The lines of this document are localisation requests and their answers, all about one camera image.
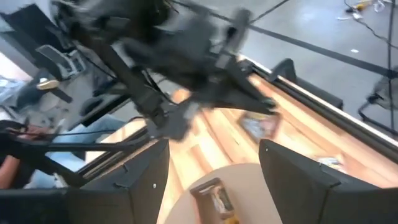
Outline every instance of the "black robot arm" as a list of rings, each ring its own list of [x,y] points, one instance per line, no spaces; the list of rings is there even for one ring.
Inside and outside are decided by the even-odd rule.
[[[248,30],[251,13],[245,9],[238,10],[220,50],[212,52],[210,40],[216,27],[210,22],[210,10],[196,4],[191,4],[190,8],[193,16],[188,18],[184,27],[175,32],[161,33],[158,30],[160,33],[153,39],[153,36],[146,34],[156,33],[156,29],[145,27],[144,23],[137,25],[137,21],[132,21],[135,15],[124,16],[127,21],[115,32],[106,26],[98,28],[93,20],[87,21],[92,17],[82,15],[83,9],[65,5],[60,7],[60,26],[64,25],[69,37],[96,52],[124,84],[123,91],[146,119],[146,134],[127,143],[87,145],[25,141],[3,132],[0,133],[0,142],[7,149],[2,150],[2,153],[22,159],[47,174],[56,172],[72,186],[79,187],[84,182],[82,177],[77,177],[44,154],[50,151],[132,151],[155,139],[182,140],[190,128],[190,120],[203,107],[237,108],[272,114],[274,101],[248,81],[247,73],[242,71],[236,58]],[[109,17],[115,17],[104,15],[108,22],[111,20]],[[140,26],[150,32],[138,29]],[[160,73],[185,87],[191,91],[191,96],[178,105],[170,105],[162,94],[140,77],[142,74],[132,72],[124,63],[111,46],[111,39],[115,37],[123,41],[127,54],[138,66]]]

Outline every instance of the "desk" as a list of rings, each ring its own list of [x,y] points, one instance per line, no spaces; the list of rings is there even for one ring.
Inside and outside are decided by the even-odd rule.
[[[274,85],[256,76],[252,76],[250,81],[278,103],[283,120],[279,132],[273,139],[275,142],[312,159],[337,157],[346,173],[379,187],[398,186],[398,164],[316,114]],[[294,88],[320,103],[325,103],[297,86]],[[173,100],[180,102],[188,95],[188,91],[178,90],[174,93]],[[377,134],[385,142],[397,145],[394,140],[348,114],[335,108],[331,110],[364,127],[366,131]],[[202,110],[194,117],[192,129],[182,142],[170,141],[169,179],[158,223],[165,222],[184,190],[204,175],[231,164],[259,163],[258,145],[237,122],[243,112],[232,109]],[[133,121],[110,135],[104,142],[122,141],[143,125],[143,120]],[[101,153],[89,152],[87,158],[91,160],[98,154]]]

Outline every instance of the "concrete floor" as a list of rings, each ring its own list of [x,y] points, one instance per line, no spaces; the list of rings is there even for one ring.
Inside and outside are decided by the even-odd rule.
[[[48,0],[36,0],[35,2],[48,13],[46,1]],[[231,17],[238,7],[248,8],[252,11],[253,17],[256,17],[280,3],[280,0],[194,1],[212,7],[224,17]],[[176,8],[181,12],[184,11],[180,6],[176,6]],[[350,115],[358,117],[357,109],[365,102],[365,98],[372,92],[374,84],[382,77],[380,74],[264,34],[275,32],[342,55],[386,67],[386,43],[377,39],[367,28],[355,21],[337,20],[337,17],[344,16],[345,9],[343,0],[289,0],[253,24],[255,28],[249,31],[241,52],[269,68],[284,58],[292,58],[299,77],[343,99],[344,110]],[[364,21],[379,35],[387,36],[389,10],[388,4],[386,4],[385,10],[379,13],[374,12],[370,7],[363,13]],[[395,37],[398,35],[397,20],[398,16],[395,21]],[[220,27],[228,24],[219,18],[214,18],[214,22]],[[398,45],[398,38],[393,39],[393,44]],[[392,54],[393,65],[398,64],[398,51],[393,49]],[[71,111],[75,111],[73,119],[78,119],[76,114],[80,109],[79,105],[85,98],[90,97],[87,94],[87,88],[82,88],[82,85],[85,84],[79,82],[78,87],[69,91],[78,102],[71,105]],[[162,84],[162,88],[165,91],[173,91],[176,86],[166,82]],[[127,120],[133,113],[132,109],[133,106],[130,104],[119,110],[117,114]],[[366,114],[384,124],[389,125],[390,123],[389,112],[379,106],[370,107],[366,110]]]

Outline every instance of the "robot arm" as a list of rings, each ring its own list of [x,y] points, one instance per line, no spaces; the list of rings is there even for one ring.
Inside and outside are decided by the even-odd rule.
[[[273,113],[274,101],[251,85],[248,74],[243,72],[236,58],[248,29],[249,11],[241,9],[236,13],[221,50],[212,52],[210,40],[216,27],[210,22],[209,9],[191,4],[193,16],[185,26],[175,32],[167,32],[154,27],[158,18],[148,24],[137,16],[153,13],[157,1],[137,1],[141,8],[138,7],[136,11],[142,11],[132,10],[131,14],[127,13],[129,10],[117,9],[122,4],[126,8],[132,7],[135,1],[117,0],[120,4],[109,2],[118,7],[106,6],[107,1],[86,0],[73,5],[60,0],[55,2],[59,6],[56,20],[63,31],[96,52],[125,85],[125,94],[130,96],[138,112],[147,121],[145,133],[141,137],[117,144],[49,144],[23,141],[3,132],[0,133],[0,141],[4,148],[12,149],[3,150],[3,153],[22,159],[47,174],[58,173],[70,185],[79,187],[84,183],[82,177],[51,161],[44,154],[49,151],[131,151],[153,139],[179,141],[189,130],[190,120],[203,107]],[[99,7],[98,2],[102,2],[103,7]],[[115,18],[124,21],[116,28],[109,24]],[[115,39],[123,41],[126,52],[138,66],[161,73],[190,90],[191,96],[176,106],[170,105],[159,91],[145,82],[139,69],[131,70],[124,63],[111,46]]]

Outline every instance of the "person's arm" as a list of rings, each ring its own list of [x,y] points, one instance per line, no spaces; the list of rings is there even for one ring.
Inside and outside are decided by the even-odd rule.
[[[19,159],[7,156],[0,167],[0,189],[8,189],[17,174]]]

